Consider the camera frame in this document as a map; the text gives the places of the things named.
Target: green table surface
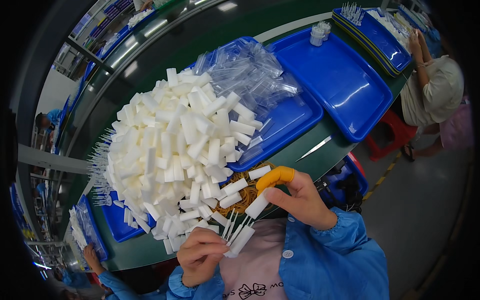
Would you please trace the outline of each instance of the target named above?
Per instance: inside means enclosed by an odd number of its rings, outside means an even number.
[[[403,73],[396,78],[387,75],[364,48],[362,48],[355,40],[347,35],[347,33],[334,24],[332,20],[329,21],[332,24],[332,33],[337,35],[350,47],[357,51],[377,71],[377,73],[383,78],[385,83],[391,89],[393,97],[396,98],[396,96],[400,93],[400,90],[405,85],[408,77],[411,75],[413,71],[413,65],[410,64],[403,71]],[[309,26],[310,25],[303,26],[276,36],[275,38],[264,42],[264,44],[266,45],[270,42],[274,42]],[[308,173],[313,180],[316,180],[324,175],[343,157],[345,157],[348,152],[350,152],[356,146],[356,144],[350,143],[341,133],[339,133],[336,134],[331,141],[323,145],[314,153],[310,154],[299,162],[295,161],[312,147],[317,145],[320,141],[335,132],[339,132],[338,127],[332,118],[325,113],[320,122],[270,156],[268,161],[277,166],[283,165],[295,168],[301,172]],[[79,176],[79,178],[77,178],[76,185],[79,186],[79,191],[83,189],[83,187],[86,185],[86,182],[87,178],[85,176]],[[116,242],[110,233],[101,208],[93,207],[92,209],[100,235],[102,236],[103,242],[105,243],[110,254],[110,259],[104,262],[104,265],[109,270],[115,271],[135,268],[175,257],[175,254],[166,255],[163,241],[153,239],[151,234],[142,234],[122,243]],[[275,209],[271,209],[270,211],[264,212],[261,216],[270,214],[274,210]]]

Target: white button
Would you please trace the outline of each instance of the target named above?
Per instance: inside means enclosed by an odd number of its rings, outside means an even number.
[[[284,258],[293,257],[293,251],[292,251],[292,250],[285,250],[285,251],[283,251],[282,256],[283,256]]]

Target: pink shirt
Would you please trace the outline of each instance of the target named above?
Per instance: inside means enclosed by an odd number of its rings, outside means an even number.
[[[255,233],[238,257],[220,261],[223,299],[287,300],[278,275],[286,224],[286,218],[255,221]]]

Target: gray floor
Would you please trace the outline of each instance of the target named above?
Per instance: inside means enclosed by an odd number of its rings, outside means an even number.
[[[416,148],[433,143],[422,136]],[[369,187],[393,162],[397,151],[372,162],[360,143],[353,153],[362,164]],[[369,237],[387,257],[390,297],[416,288],[433,267],[450,235],[466,182],[468,151],[443,151],[409,163],[403,157],[362,206]]]

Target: wall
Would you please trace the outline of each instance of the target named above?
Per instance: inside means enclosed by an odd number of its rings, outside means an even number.
[[[77,86],[72,79],[50,69],[38,100],[35,115],[40,112],[46,114],[54,108],[62,109],[68,95],[76,93]]]

